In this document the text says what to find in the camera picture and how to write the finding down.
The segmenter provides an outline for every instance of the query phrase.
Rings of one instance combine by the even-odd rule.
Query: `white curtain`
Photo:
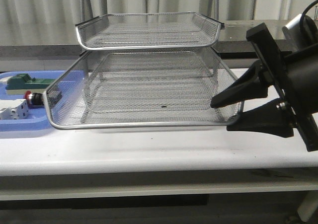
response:
[[[291,19],[313,0],[220,0],[219,20]],[[208,0],[91,0],[94,16],[105,13],[194,11],[207,14]],[[0,24],[80,22],[80,0],[0,0]]]

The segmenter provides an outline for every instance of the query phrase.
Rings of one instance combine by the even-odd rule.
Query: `silver wire mesh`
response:
[[[46,91],[51,120],[62,128],[225,125],[239,104],[210,107],[235,78],[210,48],[107,52],[82,58]],[[85,66],[93,71],[85,76]]]
[[[202,47],[217,41],[220,23],[197,13],[109,14],[77,27],[86,49]]]

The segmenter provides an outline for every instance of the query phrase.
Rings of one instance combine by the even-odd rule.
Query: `stacked mesh letter tray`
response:
[[[46,89],[49,121],[59,129],[234,122],[240,103],[210,107],[235,80],[210,48],[220,29],[191,12],[108,14],[77,25],[88,51]],[[56,91],[62,98],[48,99]]]

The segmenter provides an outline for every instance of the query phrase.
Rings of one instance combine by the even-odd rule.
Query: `blue plastic tray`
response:
[[[0,79],[16,74],[27,73],[31,77],[53,78],[56,79],[63,74],[64,71],[17,71],[0,74]],[[0,100],[21,99],[23,95],[7,95],[5,85],[0,84]],[[46,116],[45,108],[29,109],[29,115],[21,120],[0,120],[0,131],[33,131],[42,130],[51,126]]]

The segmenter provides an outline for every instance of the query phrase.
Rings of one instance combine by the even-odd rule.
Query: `gray countertop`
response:
[[[252,53],[246,31],[265,22],[282,51],[290,51],[281,31],[286,20],[226,21],[214,48],[220,53]],[[78,56],[81,53],[73,24],[4,24],[0,26],[0,57]]]

